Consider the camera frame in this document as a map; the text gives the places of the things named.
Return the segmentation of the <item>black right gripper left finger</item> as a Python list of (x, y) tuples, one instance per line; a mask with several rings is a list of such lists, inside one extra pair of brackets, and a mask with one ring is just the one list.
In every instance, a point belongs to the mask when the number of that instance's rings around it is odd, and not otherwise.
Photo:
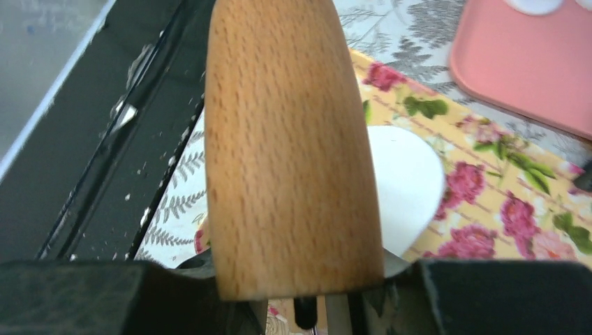
[(212, 254), (1, 265), (2, 334), (264, 334), (264, 302), (224, 302)]

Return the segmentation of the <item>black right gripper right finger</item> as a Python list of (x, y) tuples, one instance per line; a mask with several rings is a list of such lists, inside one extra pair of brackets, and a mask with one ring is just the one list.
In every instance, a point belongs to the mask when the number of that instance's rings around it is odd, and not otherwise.
[(362, 334), (590, 334), (573, 261), (421, 259), (362, 293)]

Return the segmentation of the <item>white dough ball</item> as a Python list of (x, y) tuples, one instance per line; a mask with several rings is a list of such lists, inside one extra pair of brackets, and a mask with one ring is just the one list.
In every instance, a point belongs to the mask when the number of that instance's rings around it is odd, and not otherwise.
[(368, 126), (383, 248), (402, 257), (427, 229), (445, 192), (438, 154), (396, 126)]

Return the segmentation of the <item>wooden double-ended rolling pin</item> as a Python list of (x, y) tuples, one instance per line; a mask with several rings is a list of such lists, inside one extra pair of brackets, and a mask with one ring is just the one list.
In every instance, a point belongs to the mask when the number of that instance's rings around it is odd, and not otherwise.
[(219, 295), (318, 296), (383, 281), (369, 136), (332, 1), (217, 1), (205, 73), (208, 222)]

